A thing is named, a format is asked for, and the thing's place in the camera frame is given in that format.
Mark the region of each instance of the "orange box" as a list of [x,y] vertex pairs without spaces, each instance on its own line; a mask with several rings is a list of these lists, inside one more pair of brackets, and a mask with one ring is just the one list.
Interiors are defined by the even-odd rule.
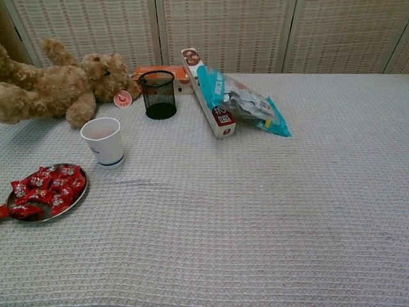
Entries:
[[135,69],[132,79],[138,81],[142,74],[153,70],[167,70],[174,74],[173,88],[175,94],[194,94],[190,79],[182,66],[139,66]]

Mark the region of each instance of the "black mesh pen holder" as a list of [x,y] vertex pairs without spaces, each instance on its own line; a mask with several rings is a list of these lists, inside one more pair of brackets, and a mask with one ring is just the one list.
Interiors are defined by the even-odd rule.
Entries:
[[165,120],[176,113],[173,81],[174,75],[166,70],[146,72],[138,78],[147,117]]

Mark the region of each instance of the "round tray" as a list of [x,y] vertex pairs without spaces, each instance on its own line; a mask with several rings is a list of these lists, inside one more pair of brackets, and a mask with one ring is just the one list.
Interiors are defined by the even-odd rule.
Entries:
[[[46,168],[61,169],[61,168],[64,168],[64,167],[66,167],[66,166],[76,166],[76,165],[70,164],[70,163],[59,163],[59,164],[54,164],[54,165],[52,165],[52,166],[47,166]],[[51,210],[50,205],[44,204],[44,203],[40,203],[40,202],[37,202],[37,201],[32,201],[32,203],[35,203],[36,205],[38,205],[39,207],[41,207],[41,208],[43,208],[43,209],[45,210],[47,216],[46,216],[44,219],[36,219],[36,220],[34,220],[34,219],[30,219],[30,217],[27,217],[27,219],[24,219],[24,220],[23,220],[23,219],[17,219],[17,218],[15,218],[15,217],[13,217],[11,214],[9,214],[10,217],[11,217],[12,219],[14,219],[14,220],[16,220],[16,221],[19,221],[19,222],[22,222],[22,223],[42,223],[42,222],[49,221],[49,220],[54,219],[54,218],[56,218],[56,217],[58,217],[58,216],[60,216],[60,215],[62,215],[62,214],[67,213],[69,210],[71,210],[72,208],[74,208],[75,205],[78,204],[78,202],[80,202],[80,200],[82,200],[83,196],[85,195],[85,192],[86,192],[87,189],[88,189],[89,178],[88,178],[87,173],[86,173],[86,172],[84,171],[84,169],[82,169],[82,168],[81,168],[81,174],[82,174],[82,175],[84,176],[84,178],[85,178],[85,187],[84,187],[84,189],[82,190],[80,196],[76,199],[76,201],[73,202],[66,210],[60,212],[59,214],[56,214],[55,216],[50,216],[50,210]],[[7,203],[6,203],[7,210],[9,210],[9,207],[12,206],[12,205],[15,205],[15,194],[14,194],[14,192],[11,192],[10,195],[9,195],[9,197],[8,197],[8,199],[7,199]]]

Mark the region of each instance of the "white paper cup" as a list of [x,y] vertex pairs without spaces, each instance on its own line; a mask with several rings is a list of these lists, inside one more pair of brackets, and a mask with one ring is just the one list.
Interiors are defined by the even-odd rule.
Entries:
[[117,168],[123,163],[121,124],[115,118],[103,117],[82,126],[81,136],[102,168]]

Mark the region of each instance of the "blue snack bag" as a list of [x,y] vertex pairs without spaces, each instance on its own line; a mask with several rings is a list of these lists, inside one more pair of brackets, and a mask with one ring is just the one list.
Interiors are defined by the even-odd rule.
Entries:
[[200,89],[209,109],[221,107],[279,136],[291,136],[286,121],[270,97],[263,97],[216,69],[197,69]]

